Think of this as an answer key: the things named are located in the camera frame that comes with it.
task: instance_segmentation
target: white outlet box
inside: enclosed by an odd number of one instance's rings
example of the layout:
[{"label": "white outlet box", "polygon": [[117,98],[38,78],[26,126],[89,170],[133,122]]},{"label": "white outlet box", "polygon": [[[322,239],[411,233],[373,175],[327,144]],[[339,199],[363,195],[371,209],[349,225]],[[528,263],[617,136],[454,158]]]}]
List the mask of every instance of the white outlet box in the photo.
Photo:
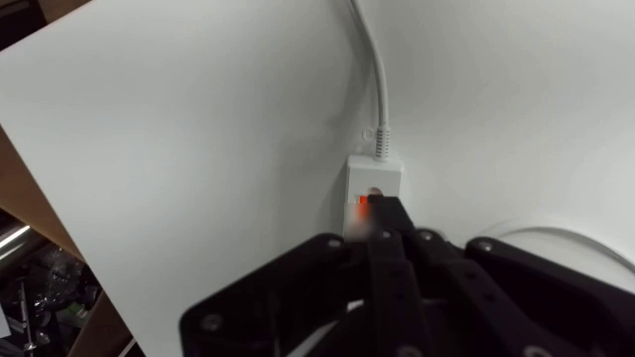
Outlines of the white outlet box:
[{"label": "white outlet box", "polygon": [[379,189],[383,197],[403,197],[403,166],[397,160],[377,162],[351,156],[347,160],[343,237],[363,239],[369,233],[363,217],[363,199]]}]

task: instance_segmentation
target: screw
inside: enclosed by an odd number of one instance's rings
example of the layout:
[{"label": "screw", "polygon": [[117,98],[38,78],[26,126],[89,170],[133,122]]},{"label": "screw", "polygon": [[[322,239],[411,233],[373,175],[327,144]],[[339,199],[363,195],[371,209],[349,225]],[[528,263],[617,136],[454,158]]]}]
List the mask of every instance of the screw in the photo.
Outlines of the screw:
[{"label": "screw", "polygon": [[478,247],[480,247],[484,253],[492,253],[492,249],[494,249],[490,243],[480,243]]},{"label": "screw", "polygon": [[333,251],[341,249],[341,241],[329,241],[329,249]]},{"label": "screw", "polygon": [[423,357],[423,354],[415,346],[401,346],[397,357]]},{"label": "screw", "polygon": [[526,348],[522,350],[522,356],[524,356],[524,357],[554,357],[550,352],[546,352],[546,350],[540,348],[540,346],[526,346]]},{"label": "screw", "polygon": [[200,322],[200,330],[204,330],[204,332],[218,332],[220,326],[222,326],[222,318],[216,314],[210,314],[210,316],[202,318],[202,322]]}]

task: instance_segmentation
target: white cable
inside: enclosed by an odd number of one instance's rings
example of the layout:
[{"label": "white cable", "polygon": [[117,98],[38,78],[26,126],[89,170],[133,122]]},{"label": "white cable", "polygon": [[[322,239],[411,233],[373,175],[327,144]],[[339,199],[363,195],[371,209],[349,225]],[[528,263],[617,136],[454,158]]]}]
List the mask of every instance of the white cable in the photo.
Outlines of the white cable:
[{"label": "white cable", "polygon": [[391,150],[385,66],[383,66],[381,54],[377,51],[377,45],[375,45],[371,33],[369,33],[369,27],[365,23],[363,11],[359,9],[357,0],[351,0],[351,11],[353,11],[355,25],[365,41],[365,47],[367,47],[367,51],[371,54],[371,62],[373,62],[373,76],[375,76],[375,88],[377,88],[377,108],[379,108],[379,126],[375,132],[375,158],[385,162],[389,158],[389,150]]},{"label": "white cable", "polygon": [[486,229],[480,237],[490,239],[506,239],[520,233],[552,233],[552,235],[568,235],[568,239],[574,239],[576,243],[599,253],[601,257],[607,257],[609,261],[617,263],[631,275],[635,275],[635,265],[619,255],[615,249],[603,245],[601,241],[593,239],[591,235],[585,235],[581,229],[572,227],[572,223],[550,219],[550,217],[534,217],[524,221],[504,221],[500,225],[494,225]]}]

